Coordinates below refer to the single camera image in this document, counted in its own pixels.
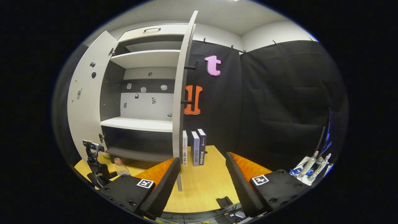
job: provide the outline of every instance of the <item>bottle cap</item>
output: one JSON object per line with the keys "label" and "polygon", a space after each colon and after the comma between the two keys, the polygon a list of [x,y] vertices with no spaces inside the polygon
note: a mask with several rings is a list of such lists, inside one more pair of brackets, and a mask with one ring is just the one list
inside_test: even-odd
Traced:
{"label": "bottle cap", "polygon": [[115,158],[115,164],[120,165],[122,164],[122,161],[119,158]]}

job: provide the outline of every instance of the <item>plastic bottle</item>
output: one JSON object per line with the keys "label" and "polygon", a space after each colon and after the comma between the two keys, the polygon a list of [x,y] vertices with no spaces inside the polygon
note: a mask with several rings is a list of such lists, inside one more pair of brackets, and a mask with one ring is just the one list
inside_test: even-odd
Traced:
{"label": "plastic bottle", "polygon": [[116,172],[119,176],[123,174],[131,176],[130,171],[127,169],[127,167],[122,163],[122,161],[119,158],[115,158],[115,166],[116,166]]}
{"label": "plastic bottle", "polygon": [[304,166],[304,168],[302,169],[302,171],[297,175],[297,178],[300,179],[301,177],[303,177],[312,167],[312,165],[315,163],[316,161],[316,157],[318,156],[318,151],[316,151],[314,153],[314,155],[310,158],[310,160],[308,160],[307,164]]}
{"label": "plastic bottle", "polygon": [[318,176],[318,174],[323,170],[323,168],[325,168],[325,166],[328,163],[328,159],[330,158],[331,154],[328,154],[328,156],[326,156],[326,159],[322,162],[322,164],[318,167],[318,169],[310,176],[310,178],[308,179],[308,181],[312,181],[313,179],[316,178],[316,176]]}

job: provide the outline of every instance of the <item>book spine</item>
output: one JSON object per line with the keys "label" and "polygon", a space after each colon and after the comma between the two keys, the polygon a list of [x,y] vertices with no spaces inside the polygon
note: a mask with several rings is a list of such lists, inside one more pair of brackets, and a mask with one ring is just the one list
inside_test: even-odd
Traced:
{"label": "book spine", "polygon": [[193,166],[194,167],[199,166],[199,138],[194,139]]}
{"label": "book spine", "polygon": [[187,147],[188,147],[188,137],[182,137],[182,164],[187,165]]}
{"label": "book spine", "polygon": [[200,146],[199,146],[199,166],[205,164],[205,151],[206,151],[206,135],[200,135]]}

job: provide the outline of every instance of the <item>white cabinet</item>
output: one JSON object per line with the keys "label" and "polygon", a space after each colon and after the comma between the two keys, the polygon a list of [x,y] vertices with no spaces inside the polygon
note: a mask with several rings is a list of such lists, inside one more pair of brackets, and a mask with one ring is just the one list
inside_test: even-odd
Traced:
{"label": "white cabinet", "polygon": [[[68,122],[80,156],[82,140],[113,156],[162,162],[182,152],[181,98],[195,30],[160,24],[125,32],[117,41],[102,33],[87,49],[68,93]],[[181,190],[181,180],[177,179]]]}

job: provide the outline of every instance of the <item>white wall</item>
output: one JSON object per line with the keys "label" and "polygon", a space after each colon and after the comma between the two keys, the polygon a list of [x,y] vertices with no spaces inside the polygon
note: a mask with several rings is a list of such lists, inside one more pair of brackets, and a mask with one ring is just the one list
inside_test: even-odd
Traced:
{"label": "white wall", "polygon": [[[116,40],[118,40],[125,32],[127,32],[129,30],[146,27],[146,26],[154,26],[154,25],[158,25],[158,24],[167,24],[167,23],[188,23],[188,22],[170,21],[170,20],[153,21],[153,22],[133,24],[130,26],[125,26],[123,28],[116,29],[113,31],[108,31],[108,32]],[[87,46],[90,46],[94,42],[95,38],[96,37],[94,35],[91,35],[84,41],[84,44]],[[231,47],[231,45],[234,45],[234,49],[238,49],[238,50],[243,49],[243,42],[242,42],[242,39],[240,36],[230,33],[228,31],[216,28],[216,27],[196,23],[195,32],[193,34],[193,40],[203,41],[204,38],[206,38],[206,42],[209,42],[209,43],[216,43],[216,44],[224,45],[227,47]]]}
{"label": "white wall", "polygon": [[247,52],[260,47],[276,43],[310,40],[318,41],[315,37],[292,21],[275,22],[261,26],[242,36],[243,49]]}

